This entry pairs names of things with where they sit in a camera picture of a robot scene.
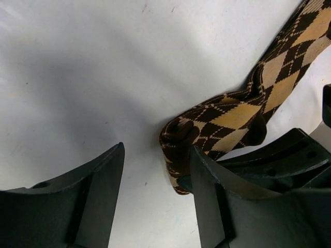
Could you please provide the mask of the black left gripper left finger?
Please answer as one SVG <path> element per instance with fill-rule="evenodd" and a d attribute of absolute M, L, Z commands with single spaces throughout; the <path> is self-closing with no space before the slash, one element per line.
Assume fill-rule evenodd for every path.
<path fill-rule="evenodd" d="M 53 179 L 1 191 L 1 247 L 107 247 L 124 158 L 118 143 Z"/>

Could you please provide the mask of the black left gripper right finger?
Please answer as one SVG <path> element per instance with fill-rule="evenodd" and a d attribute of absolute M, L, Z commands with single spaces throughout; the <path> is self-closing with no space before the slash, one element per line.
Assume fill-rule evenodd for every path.
<path fill-rule="evenodd" d="M 202 247 L 330 247 L 330 189 L 280 194 L 190 152 Z"/>

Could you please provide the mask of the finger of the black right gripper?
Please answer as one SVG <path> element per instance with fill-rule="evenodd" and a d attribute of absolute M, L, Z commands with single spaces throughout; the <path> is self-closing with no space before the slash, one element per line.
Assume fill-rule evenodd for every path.
<path fill-rule="evenodd" d="M 183 176 L 178 178 L 178 186 L 185 192 L 192 193 L 191 176 Z"/>

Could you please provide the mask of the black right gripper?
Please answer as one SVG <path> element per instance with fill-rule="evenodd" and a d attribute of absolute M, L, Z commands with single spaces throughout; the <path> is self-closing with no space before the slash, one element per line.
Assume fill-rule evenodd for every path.
<path fill-rule="evenodd" d="M 217 162 L 241 177 L 285 192 L 330 185 L 330 85 L 323 87 L 322 122 L 311 132 L 294 128 L 253 152 Z"/>

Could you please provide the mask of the dark brown tan argyle sock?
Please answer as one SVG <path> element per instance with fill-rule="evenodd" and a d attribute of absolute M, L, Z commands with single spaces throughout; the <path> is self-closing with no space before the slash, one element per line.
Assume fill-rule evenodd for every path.
<path fill-rule="evenodd" d="M 213 160 L 261 144 L 267 123 L 292 93 L 314 60 L 330 46 L 330 1 L 302 1 L 261 59 L 244 88 L 208 99 L 170 120 L 159 143 L 172 188 L 190 175 L 189 153 L 200 148 Z"/>

